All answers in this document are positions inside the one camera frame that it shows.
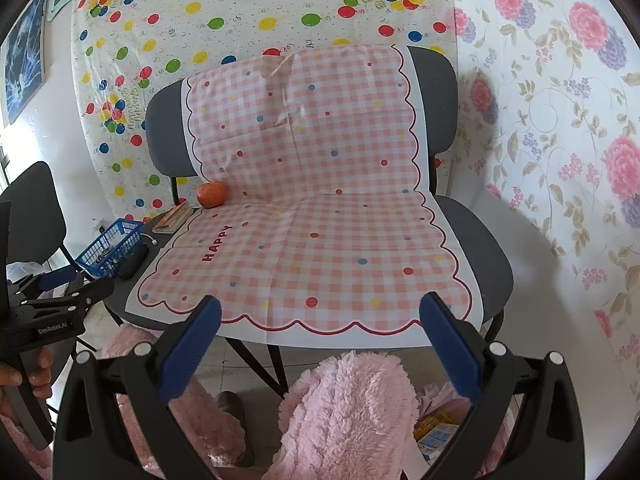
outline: human hand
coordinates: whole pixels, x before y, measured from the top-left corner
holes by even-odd
[[[53,355],[48,348],[41,348],[38,354],[38,366],[40,370],[29,374],[29,382],[33,387],[33,395],[39,399],[49,399],[53,395],[51,391],[51,370],[50,366],[53,362]],[[22,384],[22,375],[17,370],[0,362],[0,386],[20,386]],[[0,415],[9,417],[14,422],[17,418],[14,409],[9,404],[9,400],[2,394],[0,388]]]

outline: plastic bag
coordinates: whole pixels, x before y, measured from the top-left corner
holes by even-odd
[[[427,384],[421,391],[418,391],[418,400],[420,401],[420,406],[418,407],[420,418],[441,411],[447,413],[455,424],[462,424],[471,408],[469,399],[459,396],[453,384],[449,381],[444,384]],[[482,462],[476,478],[486,475],[498,467],[514,425],[515,417],[511,408],[508,408],[500,425],[500,430],[498,430],[494,443],[484,462]]]

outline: pink checkered tablecloth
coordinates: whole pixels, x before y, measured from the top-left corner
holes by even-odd
[[[405,47],[262,56],[186,79],[182,97],[193,166],[224,180],[229,199],[178,231],[128,311],[178,321],[212,294],[223,335],[417,346],[428,344],[420,298],[436,290],[479,326],[476,280],[428,193],[424,111]]]

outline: chair backrest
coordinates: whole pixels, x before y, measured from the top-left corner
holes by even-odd
[[[47,163],[39,161],[24,170],[0,194],[0,202],[5,201],[11,202],[6,262],[43,264],[66,237],[65,218]]]

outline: finger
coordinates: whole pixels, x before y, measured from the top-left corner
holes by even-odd
[[[50,368],[30,373],[29,382],[31,383],[31,386],[44,386],[45,384],[49,384],[51,382]]]
[[[40,368],[49,368],[53,364],[53,354],[46,346],[40,349],[38,354],[38,366]]]
[[[0,363],[0,386],[19,386],[20,384],[22,384],[20,372]]]
[[[49,399],[49,397],[53,396],[53,392],[51,391],[51,386],[48,384],[46,386],[38,386],[33,389],[34,397],[38,399]]]

